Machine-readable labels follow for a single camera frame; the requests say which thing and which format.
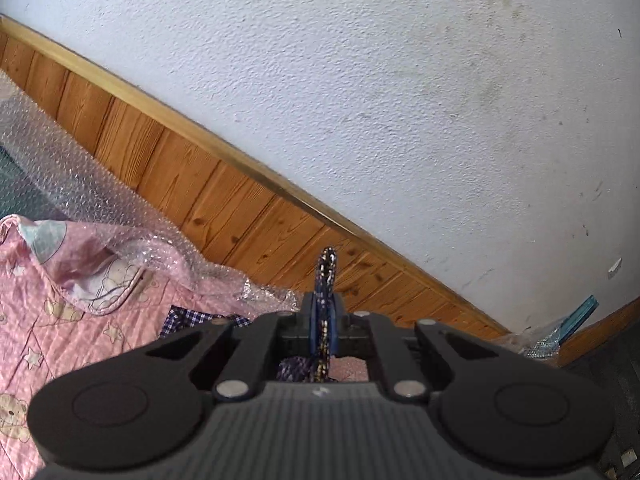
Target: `ribbed black surface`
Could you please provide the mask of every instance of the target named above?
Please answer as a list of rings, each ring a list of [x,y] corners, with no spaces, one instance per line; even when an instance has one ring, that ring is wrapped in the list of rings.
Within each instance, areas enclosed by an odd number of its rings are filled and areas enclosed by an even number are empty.
[[[449,447],[426,412],[386,400],[374,384],[270,383],[254,400],[212,414],[185,450],[136,472],[88,474],[52,466],[37,480],[521,479]],[[582,470],[557,478],[595,480]]]

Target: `dark fabric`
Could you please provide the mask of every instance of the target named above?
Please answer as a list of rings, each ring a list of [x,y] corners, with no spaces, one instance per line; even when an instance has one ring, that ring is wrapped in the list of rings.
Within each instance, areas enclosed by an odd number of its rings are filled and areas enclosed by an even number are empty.
[[[169,314],[164,320],[162,330],[158,336],[163,339],[171,334],[179,332],[183,328],[192,328],[204,322],[211,321],[215,317],[226,317],[233,320],[236,326],[249,326],[251,321],[242,316],[231,314],[230,316],[219,316],[217,314],[207,314],[196,310],[188,310],[180,306],[172,305]],[[286,383],[304,383],[308,381],[313,361],[303,357],[291,357],[283,359],[278,367],[277,380]]]
[[[236,316],[236,314],[231,314],[230,316],[219,316],[218,314],[207,314],[205,312],[187,310],[186,308],[172,305],[171,309],[169,309],[169,314],[162,325],[159,338],[163,339],[168,335],[178,332],[178,330],[182,330],[183,328],[192,328],[206,321],[211,321],[215,317],[227,317],[228,319],[233,320],[236,326],[251,325],[251,321],[247,318]]]

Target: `teddy bear print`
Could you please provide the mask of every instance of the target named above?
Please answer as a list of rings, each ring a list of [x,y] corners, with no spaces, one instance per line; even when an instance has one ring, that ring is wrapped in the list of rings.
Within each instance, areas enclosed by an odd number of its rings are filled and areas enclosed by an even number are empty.
[[[122,300],[122,293],[140,277],[139,272],[138,267],[129,265],[124,260],[113,260],[102,277],[95,300],[89,304],[89,312],[103,316],[113,311],[115,305]]]
[[[31,433],[26,422],[27,403],[9,394],[0,395],[0,433],[27,442]]]
[[[74,309],[66,301],[46,300],[44,311],[50,316],[62,321],[79,321],[82,319],[82,312]]]

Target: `dark floor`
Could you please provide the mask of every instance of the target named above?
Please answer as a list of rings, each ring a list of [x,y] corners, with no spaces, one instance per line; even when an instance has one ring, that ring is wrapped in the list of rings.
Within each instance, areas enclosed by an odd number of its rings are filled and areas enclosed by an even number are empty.
[[[603,387],[613,403],[616,429],[600,470],[609,478],[640,479],[640,322],[565,369]]]

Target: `bubble wrap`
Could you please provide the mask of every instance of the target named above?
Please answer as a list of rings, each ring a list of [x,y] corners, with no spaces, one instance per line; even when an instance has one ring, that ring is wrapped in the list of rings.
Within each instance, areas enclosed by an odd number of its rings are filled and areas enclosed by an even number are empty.
[[[123,259],[180,276],[197,294],[223,294],[221,300],[237,302],[235,310],[248,317],[298,308],[293,291],[255,285],[242,272],[204,259],[177,227],[96,162],[3,72],[0,146],[0,179],[7,183],[0,187],[0,205],[14,209],[2,213],[108,224],[99,231],[100,241]]]
[[[560,327],[557,321],[542,328],[528,329],[519,334],[507,334],[491,341],[530,359],[555,365],[560,352]]]

